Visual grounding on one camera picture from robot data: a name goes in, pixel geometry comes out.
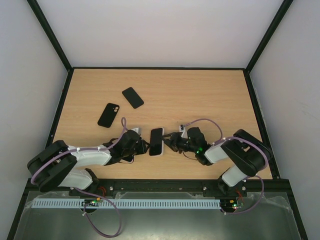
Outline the pink phone case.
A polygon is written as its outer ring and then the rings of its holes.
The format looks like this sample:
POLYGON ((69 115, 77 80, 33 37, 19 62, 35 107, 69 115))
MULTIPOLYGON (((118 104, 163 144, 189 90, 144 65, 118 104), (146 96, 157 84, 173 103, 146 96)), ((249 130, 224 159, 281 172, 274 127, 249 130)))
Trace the pink phone case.
POLYGON ((124 163, 124 164, 132 164, 134 162, 134 156, 133 155, 129 155, 129 156, 126 156, 124 158, 121 159, 121 163, 124 163))

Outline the black smartphone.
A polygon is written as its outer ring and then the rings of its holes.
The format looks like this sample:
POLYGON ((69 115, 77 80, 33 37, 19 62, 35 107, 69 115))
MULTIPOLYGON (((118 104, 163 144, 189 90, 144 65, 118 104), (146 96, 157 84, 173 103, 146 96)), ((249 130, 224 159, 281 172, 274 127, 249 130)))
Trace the black smartphone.
POLYGON ((128 163, 132 163, 134 161, 134 156, 133 155, 129 155, 126 157, 123 157, 122 160, 128 162, 128 163))

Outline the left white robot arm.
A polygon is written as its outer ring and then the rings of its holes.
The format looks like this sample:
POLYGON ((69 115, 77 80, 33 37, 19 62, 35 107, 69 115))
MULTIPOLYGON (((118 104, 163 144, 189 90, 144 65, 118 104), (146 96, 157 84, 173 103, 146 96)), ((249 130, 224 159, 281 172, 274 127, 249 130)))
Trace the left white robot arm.
POLYGON ((98 146, 75 147, 57 140, 27 163, 30 182, 40 192, 58 187, 89 189, 96 176, 87 166, 109 166, 120 162, 132 163, 135 156, 146 154, 150 144, 136 129, 98 146))

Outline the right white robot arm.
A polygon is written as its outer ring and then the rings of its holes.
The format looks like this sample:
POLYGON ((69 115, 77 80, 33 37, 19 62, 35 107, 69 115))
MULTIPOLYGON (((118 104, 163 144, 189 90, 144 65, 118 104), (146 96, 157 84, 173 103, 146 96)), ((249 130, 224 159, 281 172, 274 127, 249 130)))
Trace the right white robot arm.
POLYGON ((203 166, 211 166, 227 158, 233 162, 233 166, 217 179, 217 189, 224 196, 239 189, 240 182, 255 177, 273 157, 269 147, 243 129, 209 144, 199 127, 180 128, 179 132, 162 136, 164 144, 172 151, 194 153, 195 159, 203 166))

